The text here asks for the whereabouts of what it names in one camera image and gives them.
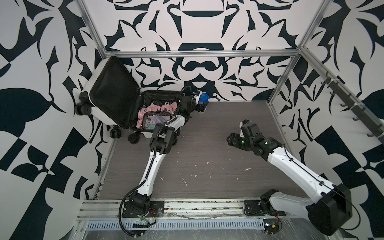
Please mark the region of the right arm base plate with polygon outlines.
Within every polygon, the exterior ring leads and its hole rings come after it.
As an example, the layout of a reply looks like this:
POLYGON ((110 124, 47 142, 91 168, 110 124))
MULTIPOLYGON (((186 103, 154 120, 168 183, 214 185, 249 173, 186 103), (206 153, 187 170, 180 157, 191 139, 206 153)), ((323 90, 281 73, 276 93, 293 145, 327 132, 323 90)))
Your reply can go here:
POLYGON ((263 200, 245 200, 244 214, 249 217, 261 215, 286 216, 285 212, 274 210, 269 202, 263 200))

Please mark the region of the clear bottle blue cap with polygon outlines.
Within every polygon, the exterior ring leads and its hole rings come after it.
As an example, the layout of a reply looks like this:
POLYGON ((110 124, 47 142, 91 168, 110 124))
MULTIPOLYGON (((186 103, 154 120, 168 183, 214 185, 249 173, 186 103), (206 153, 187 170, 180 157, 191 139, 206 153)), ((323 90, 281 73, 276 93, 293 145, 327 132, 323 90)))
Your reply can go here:
POLYGON ((203 113, 207 105, 209 104, 209 96, 206 93, 202 93, 196 106, 196 111, 203 113))

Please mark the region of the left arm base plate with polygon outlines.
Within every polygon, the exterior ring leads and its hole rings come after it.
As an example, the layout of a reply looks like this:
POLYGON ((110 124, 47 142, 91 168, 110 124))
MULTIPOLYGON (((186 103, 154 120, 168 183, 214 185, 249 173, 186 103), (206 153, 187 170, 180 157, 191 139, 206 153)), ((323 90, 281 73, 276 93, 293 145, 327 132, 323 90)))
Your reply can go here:
POLYGON ((132 201, 125 202, 123 207, 123 218, 135 218, 145 215, 147 217, 156 217, 164 213, 165 202, 164 201, 149 201, 144 205, 138 205, 132 201))

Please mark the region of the pink patterned shorts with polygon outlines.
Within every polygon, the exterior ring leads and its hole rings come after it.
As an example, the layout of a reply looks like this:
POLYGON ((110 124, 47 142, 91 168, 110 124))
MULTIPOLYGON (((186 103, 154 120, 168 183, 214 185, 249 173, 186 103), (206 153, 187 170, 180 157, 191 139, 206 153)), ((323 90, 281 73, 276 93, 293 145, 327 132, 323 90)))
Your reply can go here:
POLYGON ((136 128, 137 129, 143 128, 144 115, 146 113, 149 113, 149 112, 155 112, 155 113, 167 112, 167 113, 173 114, 176 111, 177 107, 178 107, 177 102, 173 102, 171 104, 165 104, 165 105, 161 105, 161 106, 150 104, 148 107, 142 107, 138 113, 138 121, 137 121, 136 128))

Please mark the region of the clear toiletry pouch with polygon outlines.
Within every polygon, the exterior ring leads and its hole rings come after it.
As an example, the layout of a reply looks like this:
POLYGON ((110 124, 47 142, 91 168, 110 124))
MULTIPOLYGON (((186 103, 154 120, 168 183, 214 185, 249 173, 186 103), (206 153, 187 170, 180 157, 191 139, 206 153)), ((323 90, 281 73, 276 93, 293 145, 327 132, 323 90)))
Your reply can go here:
POLYGON ((142 130, 154 130, 157 124, 163 124, 171 118, 170 112, 147 112, 143 117, 142 130))

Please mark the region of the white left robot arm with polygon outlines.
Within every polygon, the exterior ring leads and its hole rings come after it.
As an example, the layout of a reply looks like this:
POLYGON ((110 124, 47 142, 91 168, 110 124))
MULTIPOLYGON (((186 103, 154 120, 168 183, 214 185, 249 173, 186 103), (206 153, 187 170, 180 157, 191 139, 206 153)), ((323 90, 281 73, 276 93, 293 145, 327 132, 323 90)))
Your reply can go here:
POLYGON ((179 96, 179 106, 168 120, 160 119, 154 127, 150 140, 150 155, 142 179, 137 187, 131 190, 122 200, 123 216, 133 217, 146 215, 150 208, 154 183, 160 166, 177 142, 181 127, 185 125, 196 107, 203 93, 200 90, 192 91, 187 86, 182 89, 179 96))

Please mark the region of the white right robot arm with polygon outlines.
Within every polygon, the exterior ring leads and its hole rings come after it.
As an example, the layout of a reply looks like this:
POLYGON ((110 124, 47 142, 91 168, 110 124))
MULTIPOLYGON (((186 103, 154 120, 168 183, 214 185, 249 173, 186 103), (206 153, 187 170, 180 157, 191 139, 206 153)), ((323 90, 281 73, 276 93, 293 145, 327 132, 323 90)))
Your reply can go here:
POLYGON ((245 204, 247 216, 272 215, 278 218, 281 212, 306 219, 319 232, 333 235, 353 216, 351 191, 344 184, 335 185, 316 174, 297 160, 274 138, 266 138, 257 124, 243 120, 240 133, 227 137, 229 146, 252 152, 278 168, 295 182, 307 197, 296 197, 271 189, 261 195, 258 204, 245 204))

